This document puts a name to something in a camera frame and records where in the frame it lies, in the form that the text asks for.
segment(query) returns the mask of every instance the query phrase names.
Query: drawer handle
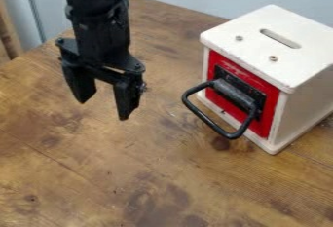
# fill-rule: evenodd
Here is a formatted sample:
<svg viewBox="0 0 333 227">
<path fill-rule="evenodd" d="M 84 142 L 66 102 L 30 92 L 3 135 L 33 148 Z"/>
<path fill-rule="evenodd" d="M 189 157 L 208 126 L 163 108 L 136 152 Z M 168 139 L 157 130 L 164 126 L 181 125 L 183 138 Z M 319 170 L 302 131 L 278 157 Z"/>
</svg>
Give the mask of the drawer handle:
<svg viewBox="0 0 333 227">
<path fill-rule="evenodd" d="M 188 100 L 189 95 L 205 88 L 212 88 L 220 96 L 231 100 L 235 105 L 241 105 L 241 107 L 248 112 L 248 116 L 236 132 L 229 133 L 223 130 L 212 121 L 212 119 L 199 110 L 199 108 Z M 260 113 L 254 99 L 248 97 L 244 93 L 241 93 L 236 88 L 233 88 L 233 86 L 228 84 L 223 79 L 211 80 L 187 90 L 181 96 L 181 102 L 189 109 L 189 111 L 199 117 L 199 119 L 211 127 L 211 129 L 228 139 L 236 139 L 243 135 L 254 119 Z"/>
</svg>

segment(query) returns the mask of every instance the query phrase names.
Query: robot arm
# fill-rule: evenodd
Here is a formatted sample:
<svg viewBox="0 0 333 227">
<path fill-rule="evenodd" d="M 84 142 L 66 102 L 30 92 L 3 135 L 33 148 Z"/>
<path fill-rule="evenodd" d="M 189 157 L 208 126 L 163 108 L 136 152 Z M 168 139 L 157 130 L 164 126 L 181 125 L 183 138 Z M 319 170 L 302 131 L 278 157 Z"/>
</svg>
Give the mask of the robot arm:
<svg viewBox="0 0 333 227">
<path fill-rule="evenodd" d="M 57 39 L 72 94 L 84 103 L 96 93 L 94 79 L 113 85 L 118 119 L 138 106 L 144 65 L 128 52 L 126 0 L 68 0 L 74 39 Z"/>
</svg>

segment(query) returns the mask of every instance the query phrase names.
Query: red drawer front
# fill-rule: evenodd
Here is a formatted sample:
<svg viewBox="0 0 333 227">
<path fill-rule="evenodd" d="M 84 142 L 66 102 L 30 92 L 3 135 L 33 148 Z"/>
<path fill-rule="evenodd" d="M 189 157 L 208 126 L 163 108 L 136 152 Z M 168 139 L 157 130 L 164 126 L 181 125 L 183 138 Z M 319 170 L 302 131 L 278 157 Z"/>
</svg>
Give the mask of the red drawer front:
<svg viewBox="0 0 333 227">
<path fill-rule="evenodd" d="M 262 116 L 260 119 L 255 120 L 249 125 L 249 130 L 259 137 L 267 138 L 274 117 L 275 105 L 279 97 L 279 90 L 215 51 L 209 52 L 208 62 L 208 80 L 213 79 L 213 67 L 217 65 L 221 69 L 235 75 L 262 93 L 264 93 L 266 101 L 262 110 Z M 220 108 L 220 110 L 228 113 L 240 123 L 245 120 L 245 112 L 243 112 L 228 100 L 217 95 L 212 89 L 205 90 L 205 97 Z"/>
</svg>

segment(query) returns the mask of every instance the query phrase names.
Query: box lid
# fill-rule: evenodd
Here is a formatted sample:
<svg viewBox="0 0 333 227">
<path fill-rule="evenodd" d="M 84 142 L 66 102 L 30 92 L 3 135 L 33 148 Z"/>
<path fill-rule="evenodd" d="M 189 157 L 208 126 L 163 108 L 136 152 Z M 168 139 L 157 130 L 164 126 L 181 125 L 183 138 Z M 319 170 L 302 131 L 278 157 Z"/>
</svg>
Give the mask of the box lid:
<svg viewBox="0 0 333 227">
<path fill-rule="evenodd" d="M 200 41 L 288 94 L 333 65 L 333 28 L 274 5 L 203 32 Z"/>
</svg>

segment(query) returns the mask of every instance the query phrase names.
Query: table surface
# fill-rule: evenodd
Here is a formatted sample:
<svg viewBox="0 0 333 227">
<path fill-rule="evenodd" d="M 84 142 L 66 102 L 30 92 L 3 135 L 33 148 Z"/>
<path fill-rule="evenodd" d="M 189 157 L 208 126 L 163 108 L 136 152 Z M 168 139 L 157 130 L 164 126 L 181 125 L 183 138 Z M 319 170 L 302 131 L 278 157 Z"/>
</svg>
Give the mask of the table surface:
<svg viewBox="0 0 333 227">
<path fill-rule="evenodd" d="M 180 95 L 224 19 L 152 0 L 129 15 L 148 91 L 128 121 L 109 85 L 73 100 L 53 41 L 0 69 L 0 226 L 333 226 L 331 118 L 276 156 L 220 138 Z"/>
</svg>

